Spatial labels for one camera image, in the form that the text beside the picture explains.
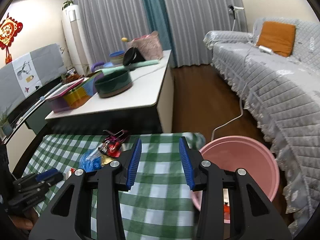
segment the white charger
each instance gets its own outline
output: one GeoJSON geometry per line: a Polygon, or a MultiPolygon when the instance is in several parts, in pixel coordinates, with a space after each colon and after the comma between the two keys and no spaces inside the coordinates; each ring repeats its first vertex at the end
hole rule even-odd
{"type": "Polygon", "coordinates": [[[267,48],[267,47],[265,47],[265,46],[259,46],[259,50],[261,51],[261,52],[265,52],[265,53],[268,53],[268,54],[273,54],[273,50],[272,49],[269,49],[269,48],[267,48]]]}

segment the white table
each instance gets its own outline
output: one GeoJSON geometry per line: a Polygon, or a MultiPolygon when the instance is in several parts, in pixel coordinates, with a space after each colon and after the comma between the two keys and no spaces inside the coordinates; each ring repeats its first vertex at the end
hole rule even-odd
{"type": "Polygon", "coordinates": [[[124,123],[131,122],[129,119],[131,117],[132,124],[137,128],[132,132],[170,133],[174,93],[173,78],[169,67],[170,56],[171,50],[166,50],[159,64],[131,71],[133,86],[127,91],[110,98],[100,98],[96,93],[83,106],[61,113],[51,112],[46,120],[50,123],[50,121],[59,119],[68,125],[74,125],[88,119],[95,123],[109,119],[108,122],[105,122],[107,127],[104,129],[119,126],[114,125],[113,121],[117,120],[123,129],[132,130],[133,125],[124,123]],[[147,121],[150,123],[144,128],[141,123],[147,124],[147,121]]]}

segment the snack package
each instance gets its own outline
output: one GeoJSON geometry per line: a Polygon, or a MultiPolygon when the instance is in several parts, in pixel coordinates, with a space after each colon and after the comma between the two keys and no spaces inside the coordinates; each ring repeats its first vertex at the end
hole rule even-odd
{"type": "Polygon", "coordinates": [[[79,169],[85,172],[96,171],[101,169],[101,152],[99,148],[87,150],[80,158],[79,169]]]}
{"type": "Polygon", "coordinates": [[[109,135],[103,140],[103,143],[99,146],[101,153],[108,155],[113,158],[117,158],[121,154],[122,143],[129,136],[128,131],[121,130],[120,132],[113,134],[108,130],[104,130],[109,133],[109,135]]]}

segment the red ornament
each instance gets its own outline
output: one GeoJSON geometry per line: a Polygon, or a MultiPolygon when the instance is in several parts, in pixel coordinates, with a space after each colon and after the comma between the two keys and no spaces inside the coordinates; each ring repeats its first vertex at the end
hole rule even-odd
{"type": "Polygon", "coordinates": [[[9,13],[7,18],[0,25],[0,47],[1,49],[5,49],[6,47],[10,47],[12,42],[14,41],[14,37],[21,32],[23,24],[15,21],[12,17],[9,17],[9,13]]]}
{"type": "Polygon", "coordinates": [[[10,54],[10,52],[9,52],[9,48],[8,47],[6,47],[6,52],[5,52],[5,54],[6,54],[6,57],[5,57],[5,64],[7,65],[7,64],[9,64],[10,62],[12,62],[12,57],[11,57],[11,54],[10,54]]]}

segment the green cloth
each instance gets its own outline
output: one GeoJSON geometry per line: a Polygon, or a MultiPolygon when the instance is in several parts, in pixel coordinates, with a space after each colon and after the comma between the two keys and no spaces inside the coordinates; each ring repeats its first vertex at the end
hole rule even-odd
{"type": "MultiPolygon", "coordinates": [[[[119,192],[126,239],[191,239],[193,235],[193,205],[186,185],[179,155],[179,138],[185,136],[190,147],[200,149],[205,144],[199,133],[149,134],[131,136],[124,149],[131,148],[138,137],[142,154],[135,184],[129,192],[119,192]]],[[[47,135],[28,163],[24,176],[56,168],[66,174],[77,168],[81,155],[97,147],[105,136],[47,135]]],[[[36,206],[41,212],[63,185],[50,188],[46,200],[36,206]]],[[[91,237],[97,231],[97,194],[92,199],[91,237]]]]}
{"type": "Polygon", "coordinates": [[[118,70],[122,70],[122,69],[125,69],[125,66],[118,66],[118,67],[106,67],[106,68],[100,68],[100,69],[97,69],[95,72],[98,72],[98,71],[102,71],[104,75],[107,75],[107,74],[110,74],[114,71],[118,71],[118,70]]]}
{"type": "Polygon", "coordinates": [[[131,63],[126,66],[127,69],[135,69],[138,67],[146,67],[146,66],[151,66],[151,65],[156,65],[159,64],[160,61],[158,59],[152,59],[152,60],[146,60],[146,61],[141,61],[137,63],[131,63]]]}

